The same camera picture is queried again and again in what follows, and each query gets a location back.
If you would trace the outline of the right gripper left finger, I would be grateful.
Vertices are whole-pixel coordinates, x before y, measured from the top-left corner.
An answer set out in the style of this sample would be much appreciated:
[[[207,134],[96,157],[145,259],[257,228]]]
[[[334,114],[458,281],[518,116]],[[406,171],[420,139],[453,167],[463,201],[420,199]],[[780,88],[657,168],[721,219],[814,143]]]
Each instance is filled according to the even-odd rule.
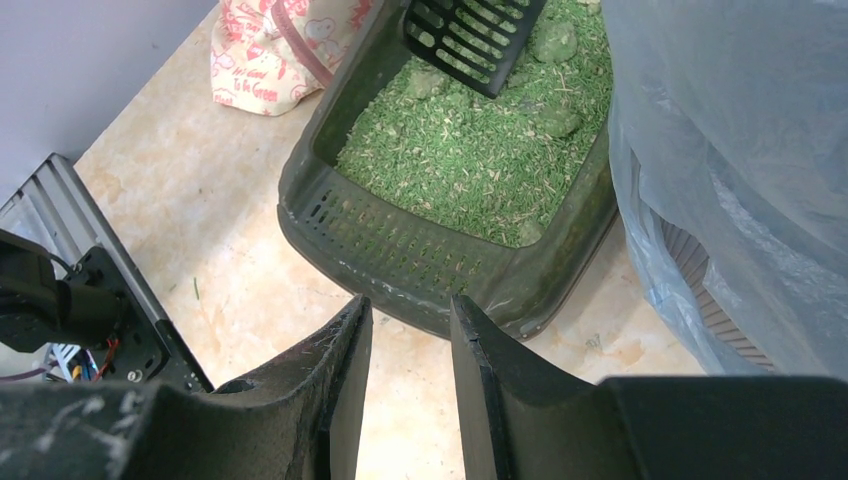
[[[371,301],[211,393],[104,381],[1,389],[5,479],[352,479]]]

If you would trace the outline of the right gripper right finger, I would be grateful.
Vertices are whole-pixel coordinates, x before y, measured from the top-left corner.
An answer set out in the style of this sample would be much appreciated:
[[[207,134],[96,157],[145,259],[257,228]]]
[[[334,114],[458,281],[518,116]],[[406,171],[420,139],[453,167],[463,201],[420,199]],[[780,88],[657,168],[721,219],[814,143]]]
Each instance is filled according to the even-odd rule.
[[[467,296],[451,350],[470,479],[843,479],[847,386],[810,376],[624,376],[548,362]]]

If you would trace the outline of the dark green litter box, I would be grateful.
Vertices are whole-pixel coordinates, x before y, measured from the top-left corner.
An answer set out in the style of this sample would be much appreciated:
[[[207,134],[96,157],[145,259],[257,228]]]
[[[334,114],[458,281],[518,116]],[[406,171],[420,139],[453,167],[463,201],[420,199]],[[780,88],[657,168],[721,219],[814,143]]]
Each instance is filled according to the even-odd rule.
[[[448,337],[450,300],[471,297],[508,334],[538,334],[561,309],[617,211],[607,117],[541,237],[509,247],[399,208],[343,176],[337,160],[359,115],[411,58],[407,1],[379,1],[287,160],[278,216],[286,239],[342,288]]]

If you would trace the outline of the blue plastic bin liner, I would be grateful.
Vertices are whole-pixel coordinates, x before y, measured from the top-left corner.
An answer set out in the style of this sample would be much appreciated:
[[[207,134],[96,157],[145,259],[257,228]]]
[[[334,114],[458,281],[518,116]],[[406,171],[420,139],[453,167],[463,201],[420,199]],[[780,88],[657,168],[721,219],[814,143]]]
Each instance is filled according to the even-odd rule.
[[[644,295],[710,374],[847,376],[847,5],[606,1]]]

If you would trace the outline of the black litter scoop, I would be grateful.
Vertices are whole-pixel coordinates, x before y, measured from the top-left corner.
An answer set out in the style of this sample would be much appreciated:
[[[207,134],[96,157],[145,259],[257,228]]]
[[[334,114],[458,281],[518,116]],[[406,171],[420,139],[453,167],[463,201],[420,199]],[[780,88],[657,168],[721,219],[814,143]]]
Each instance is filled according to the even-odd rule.
[[[401,36],[413,55],[494,99],[545,6],[543,0],[407,1]]]

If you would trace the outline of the green litter pellets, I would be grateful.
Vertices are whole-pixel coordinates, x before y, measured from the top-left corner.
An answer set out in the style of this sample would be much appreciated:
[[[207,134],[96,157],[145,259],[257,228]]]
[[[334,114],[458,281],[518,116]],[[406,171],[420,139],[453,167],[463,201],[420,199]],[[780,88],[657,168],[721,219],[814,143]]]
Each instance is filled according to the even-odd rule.
[[[411,58],[354,122],[337,170],[441,226],[527,246],[576,182],[611,90],[600,4],[550,1],[496,98]]]

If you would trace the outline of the patterned cream cloth bag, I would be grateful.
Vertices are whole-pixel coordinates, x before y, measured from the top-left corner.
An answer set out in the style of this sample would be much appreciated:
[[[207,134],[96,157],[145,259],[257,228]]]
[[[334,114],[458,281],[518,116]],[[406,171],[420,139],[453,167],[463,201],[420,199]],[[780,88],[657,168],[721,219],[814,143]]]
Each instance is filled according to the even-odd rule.
[[[214,102],[280,116],[330,85],[374,3],[224,0],[211,35]]]

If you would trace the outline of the aluminium frame rail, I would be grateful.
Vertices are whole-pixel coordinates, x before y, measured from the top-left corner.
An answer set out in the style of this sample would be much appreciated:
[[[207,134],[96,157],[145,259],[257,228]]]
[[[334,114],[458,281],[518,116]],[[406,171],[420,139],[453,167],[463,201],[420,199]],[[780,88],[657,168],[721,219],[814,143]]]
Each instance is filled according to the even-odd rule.
[[[83,270],[88,284],[124,297],[151,325],[173,324],[65,157],[49,155],[1,202],[1,228]]]

